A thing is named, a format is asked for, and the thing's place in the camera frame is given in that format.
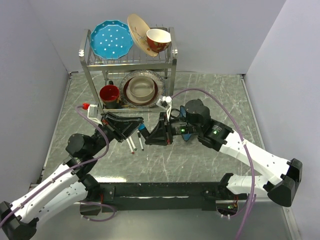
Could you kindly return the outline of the blue highlighter cap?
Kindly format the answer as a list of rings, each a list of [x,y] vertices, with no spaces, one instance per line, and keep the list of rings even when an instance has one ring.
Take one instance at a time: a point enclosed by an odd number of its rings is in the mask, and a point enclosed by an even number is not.
[[[141,131],[143,131],[145,128],[146,128],[146,126],[145,126],[144,124],[141,124],[141,125],[138,127],[138,131],[141,132]]]

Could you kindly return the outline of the white pen with green tip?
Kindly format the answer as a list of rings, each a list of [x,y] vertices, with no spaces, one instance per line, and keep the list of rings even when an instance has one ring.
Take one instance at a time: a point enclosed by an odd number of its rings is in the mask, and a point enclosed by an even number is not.
[[[134,141],[133,141],[133,138],[130,136],[129,137],[129,140],[130,140],[130,143],[131,143],[131,145],[132,145],[132,147],[133,147],[133,150],[134,151],[137,151],[137,147],[136,147],[136,145],[135,145],[135,143],[134,143]]]

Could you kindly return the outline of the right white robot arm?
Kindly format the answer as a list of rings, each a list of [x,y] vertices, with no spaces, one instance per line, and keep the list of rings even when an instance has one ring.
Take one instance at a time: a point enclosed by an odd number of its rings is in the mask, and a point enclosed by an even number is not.
[[[179,117],[169,117],[169,109],[161,112],[152,131],[141,125],[138,130],[145,144],[167,146],[173,143],[174,136],[196,135],[205,147],[231,156],[259,173],[255,177],[225,174],[218,188],[222,198],[254,193],[283,207],[292,205],[302,181],[300,160],[278,157],[242,139],[231,127],[212,119],[209,108],[200,99],[188,101],[184,109],[185,115]]]

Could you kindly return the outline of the white pen with red tip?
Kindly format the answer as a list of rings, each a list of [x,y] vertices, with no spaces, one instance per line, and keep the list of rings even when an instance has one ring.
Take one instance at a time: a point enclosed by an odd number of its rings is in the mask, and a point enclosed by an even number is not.
[[[135,154],[135,151],[134,151],[134,148],[133,148],[133,146],[132,146],[129,138],[127,138],[126,141],[127,141],[127,143],[128,143],[128,146],[129,146],[129,149],[130,149],[131,154],[134,155],[134,154]]]

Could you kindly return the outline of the black blue highlighter marker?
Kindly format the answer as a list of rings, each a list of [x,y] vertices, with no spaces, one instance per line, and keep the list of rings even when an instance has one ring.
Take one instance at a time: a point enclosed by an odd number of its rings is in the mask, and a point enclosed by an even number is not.
[[[150,137],[150,132],[147,130],[146,127],[139,130],[140,134],[147,140]]]

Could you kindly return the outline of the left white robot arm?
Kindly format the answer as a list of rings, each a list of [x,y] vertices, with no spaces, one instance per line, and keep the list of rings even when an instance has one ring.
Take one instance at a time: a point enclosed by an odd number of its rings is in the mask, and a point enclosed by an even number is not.
[[[75,133],[68,139],[69,157],[42,183],[21,198],[0,204],[0,228],[10,240],[29,240],[37,224],[44,222],[68,206],[80,201],[95,200],[100,183],[89,174],[97,163],[97,153],[105,156],[112,140],[123,142],[144,122],[142,117],[120,117],[106,113],[94,134]]]

